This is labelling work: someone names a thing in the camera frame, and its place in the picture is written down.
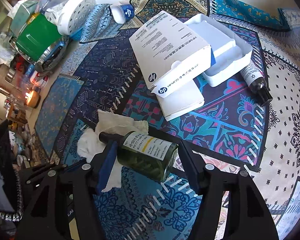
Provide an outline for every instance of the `cylindrical black bottle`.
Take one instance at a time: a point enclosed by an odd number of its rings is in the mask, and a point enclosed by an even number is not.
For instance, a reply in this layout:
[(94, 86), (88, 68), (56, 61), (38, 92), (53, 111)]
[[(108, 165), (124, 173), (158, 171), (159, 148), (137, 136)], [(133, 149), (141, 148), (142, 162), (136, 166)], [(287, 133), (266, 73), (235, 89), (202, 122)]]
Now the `cylindrical black bottle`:
[(99, 139), (105, 144), (117, 141), (118, 162), (156, 181), (167, 179), (178, 148), (175, 143), (134, 131), (125, 136), (101, 132)]
[(251, 91), (257, 95), (260, 106), (265, 106), (272, 101), (272, 96), (267, 88), (267, 82), (255, 64), (249, 65), (240, 71)]

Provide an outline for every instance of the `white perforated lid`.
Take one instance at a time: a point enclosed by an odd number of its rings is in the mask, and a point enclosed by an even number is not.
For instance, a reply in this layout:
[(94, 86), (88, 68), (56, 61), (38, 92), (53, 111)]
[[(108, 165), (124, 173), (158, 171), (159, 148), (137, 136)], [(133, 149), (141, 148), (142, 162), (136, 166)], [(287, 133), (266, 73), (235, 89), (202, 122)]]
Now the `white perforated lid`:
[(81, 28), (95, 5), (96, 0), (69, 0), (59, 17), (58, 32), (71, 35)]

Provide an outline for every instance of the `crumpled paper towel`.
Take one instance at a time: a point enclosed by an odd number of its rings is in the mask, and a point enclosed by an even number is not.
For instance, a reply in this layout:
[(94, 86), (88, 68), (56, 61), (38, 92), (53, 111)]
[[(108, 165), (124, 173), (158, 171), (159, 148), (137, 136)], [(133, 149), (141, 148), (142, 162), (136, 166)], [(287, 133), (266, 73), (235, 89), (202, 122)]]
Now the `crumpled paper towel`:
[[(135, 121), (131, 117), (126, 117), (119, 114), (112, 114), (98, 110), (99, 122), (95, 131), (91, 128), (85, 130), (78, 141), (77, 153), (79, 156), (87, 158), (87, 163), (90, 163), (95, 154), (103, 152), (106, 145), (99, 140), (101, 132), (117, 133), (126, 135), (130, 131), (138, 131), (148, 134), (147, 121)], [(122, 165), (115, 159), (107, 186), (102, 192), (107, 192), (113, 187), (121, 187), (121, 168)]]

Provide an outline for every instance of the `black bottle cap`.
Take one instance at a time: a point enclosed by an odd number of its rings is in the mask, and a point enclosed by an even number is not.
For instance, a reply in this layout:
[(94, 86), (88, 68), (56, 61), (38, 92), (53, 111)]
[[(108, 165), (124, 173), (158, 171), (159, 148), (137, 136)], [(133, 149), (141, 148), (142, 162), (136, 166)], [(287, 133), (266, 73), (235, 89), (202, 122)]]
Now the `black bottle cap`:
[(116, 141), (119, 143), (122, 138), (123, 138), (123, 136), (120, 134), (117, 134), (117, 133), (111, 134), (111, 133), (101, 132), (99, 134), (99, 140), (105, 144), (107, 144), (108, 141), (110, 141), (110, 140), (113, 140), (113, 141)]
[(257, 95), (261, 107), (265, 106), (266, 104), (269, 104), (273, 99), (267, 87), (260, 88), (257, 91)]

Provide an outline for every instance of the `white cardboard box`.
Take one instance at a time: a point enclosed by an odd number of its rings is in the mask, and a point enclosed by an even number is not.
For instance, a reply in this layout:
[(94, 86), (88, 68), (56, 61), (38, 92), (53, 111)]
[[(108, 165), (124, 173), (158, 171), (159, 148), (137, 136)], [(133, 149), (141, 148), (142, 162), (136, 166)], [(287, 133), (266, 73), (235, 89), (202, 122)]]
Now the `white cardboard box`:
[(211, 66), (211, 46), (181, 21), (161, 11), (129, 41), (148, 89), (165, 98)]
[(165, 98), (157, 96), (167, 121), (189, 113), (204, 104), (204, 98), (193, 80)]
[(250, 63), (252, 46), (222, 23), (197, 14), (185, 24), (212, 46), (216, 64), (202, 73), (210, 86), (221, 84)]

